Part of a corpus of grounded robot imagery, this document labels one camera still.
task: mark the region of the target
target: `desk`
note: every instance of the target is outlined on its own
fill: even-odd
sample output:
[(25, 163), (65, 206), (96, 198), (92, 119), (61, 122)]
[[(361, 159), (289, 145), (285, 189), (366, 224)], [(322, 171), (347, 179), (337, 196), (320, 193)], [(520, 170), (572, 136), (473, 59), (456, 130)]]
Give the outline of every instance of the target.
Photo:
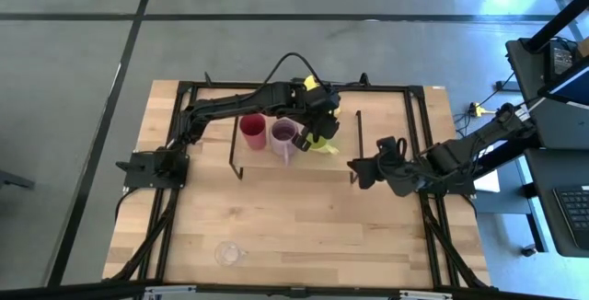
[[(153, 83), (138, 150), (164, 144), (177, 87), (178, 81)], [(199, 88), (197, 98), (249, 91)], [(433, 141), (454, 138), (445, 89), (426, 87), (424, 93)], [(409, 140), (402, 94), (343, 92), (341, 109), (362, 112), (366, 156), (377, 152), (377, 139), (395, 135)], [(417, 124), (424, 147), (421, 120)], [(213, 121), (201, 141), (188, 147), (191, 164), (179, 195), (166, 282), (432, 287), (417, 195), (397, 197), (386, 183), (360, 190), (357, 183), (350, 184), (349, 170), (247, 167), (239, 180), (227, 163), (233, 127), (234, 119)], [(153, 197), (153, 190), (139, 190), (122, 204), (104, 277), (118, 272), (143, 241)], [(446, 196), (445, 204), (454, 245), (488, 283), (472, 207), (452, 195)], [(220, 266), (214, 250), (223, 241), (235, 242), (248, 254), (236, 266)], [(442, 279), (448, 284), (441, 247), (437, 252)], [(156, 262), (152, 253), (148, 277), (154, 276)]]
[[(508, 41), (506, 46), (524, 100), (537, 97), (537, 91), (544, 86), (544, 54), (527, 52), (518, 40)], [(536, 123), (541, 146), (589, 150), (589, 110), (546, 99), (530, 116)]]
[(589, 258), (589, 250), (577, 248), (560, 212), (552, 189), (589, 184), (589, 152), (554, 149), (525, 151), (536, 194), (542, 204), (556, 250), (562, 256)]

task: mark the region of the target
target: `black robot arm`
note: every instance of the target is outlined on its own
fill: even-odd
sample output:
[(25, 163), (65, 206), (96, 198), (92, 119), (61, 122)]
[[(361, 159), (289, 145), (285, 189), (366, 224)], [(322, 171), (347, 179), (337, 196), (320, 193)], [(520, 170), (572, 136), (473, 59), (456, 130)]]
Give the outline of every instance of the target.
[(405, 159), (407, 141), (394, 137), (376, 142), (378, 154), (348, 162), (359, 178), (360, 188), (386, 180), (398, 196), (414, 191), (433, 194), (473, 194), (472, 175), (477, 171), (479, 152), (500, 141), (526, 138), (535, 126), (524, 109), (504, 104), (486, 125), (458, 139), (435, 144), (411, 161)]
[(286, 117), (304, 126), (293, 143), (306, 151), (306, 136), (312, 133), (326, 139), (338, 131), (339, 123), (333, 111), (340, 105), (340, 96), (330, 86), (307, 91), (302, 84), (277, 82), (265, 84), (254, 92), (227, 98), (198, 99), (180, 113), (180, 132), (167, 145), (175, 149), (199, 141), (210, 121), (261, 113), (266, 116)]

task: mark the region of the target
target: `concrete floor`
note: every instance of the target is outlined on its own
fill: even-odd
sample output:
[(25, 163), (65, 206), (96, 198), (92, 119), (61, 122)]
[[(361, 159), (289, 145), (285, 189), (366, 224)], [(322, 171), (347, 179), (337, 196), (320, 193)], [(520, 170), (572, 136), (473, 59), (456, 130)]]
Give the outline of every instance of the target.
[[(134, 13), (139, 0), (0, 0), (0, 13)], [(553, 15), (555, 0), (150, 0), (149, 14)], [(588, 20), (579, 29), (589, 33)], [(454, 113), (485, 99), (511, 73), (507, 40), (538, 22), (150, 21), (140, 28), (64, 283), (100, 279), (121, 195), (115, 166), (134, 147), (154, 79), (260, 81), (285, 52), (302, 53), (324, 78), (446, 86)], [(40, 286), (117, 71), (131, 22), (0, 21), (0, 169), (35, 179), (35, 190), (0, 191), (0, 289)], [(572, 38), (565, 29), (560, 35)], [(295, 61), (276, 78), (306, 75)], [(517, 94), (499, 94), (487, 109)], [(472, 129), (484, 120), (474, 121)], [(582, 298), (587, 260), (554, 248), (533, 258), (517, 215), (479, 216), (491, 279), (502, 290)], [(199, 297), (217, 299), (223, 295)]]

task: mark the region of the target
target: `wooden tabletop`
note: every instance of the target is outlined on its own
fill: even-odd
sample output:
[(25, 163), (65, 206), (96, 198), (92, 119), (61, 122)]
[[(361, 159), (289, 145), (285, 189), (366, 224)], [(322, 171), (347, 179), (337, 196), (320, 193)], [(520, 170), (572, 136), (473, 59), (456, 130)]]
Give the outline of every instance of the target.
[[(153, 150), (164, 144), (177, 87), (178, 81), (154, 81), (137, 149)], [(247, 92), (201, 88), (198, 98)], [(433, 140), (454, 138), (445, 89), (426, 87), (425, 98)], [(413, 105), (418, 110), (417, 100)], [(410, 139), (400, 93), (343, 92), (341, 109), (342, 120), (357, 110), (362, 112), (366, 156), (377, 152), (377, 139), (390, 135)], [(417, 195), (400, 198), (386, 183), (360, 190), (357, 183), (350, 184), (349, 172), (339, 168), (246, 166), (239, 180), (228, 165), (234, 121), (211, 122), (201, 141), (188, 148), (191, 165), (179, 195), (167, 282), (432, 287)], [(416, 123), (424, 148), (419, 112)], [(348, 143), (357, 141), (357, 134), (347, 135), (351, 137)], [(104, 277), (118, 272), (143, 241), (153, 197), (153, 190), (139, 190), (122, 204)], [(445, 204), (456, 249), (488, 283), (472, 207), (452, 195), (445, 197)], [(222, 266), (215, 260), (215, 249), (225, 241), (246, 252), (235, 265)], [(148, 276), (155, 274), (157, 252), (152, 255)], [(439, 244), (438, 257), (442, 279), (448, 283)]]

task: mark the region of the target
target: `pink cup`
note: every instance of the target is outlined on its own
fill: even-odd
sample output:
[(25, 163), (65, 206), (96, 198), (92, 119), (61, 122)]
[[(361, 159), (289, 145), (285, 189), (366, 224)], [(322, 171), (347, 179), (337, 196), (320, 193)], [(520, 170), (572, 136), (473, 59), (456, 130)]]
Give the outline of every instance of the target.
[(239, 121), (239, 130), (246, 138), (249, 148), (264, 149), (266, 146), (266, 120), (260, 114), (247, 115)]
[(272, 151), (284, 157), (286, 166), (288, 166), (291, 156), (296, 152), (296, 147), (291, 140), (295, 137), (297, 131), (296, 124), (285, 119), (275, 122), (270, 130)]

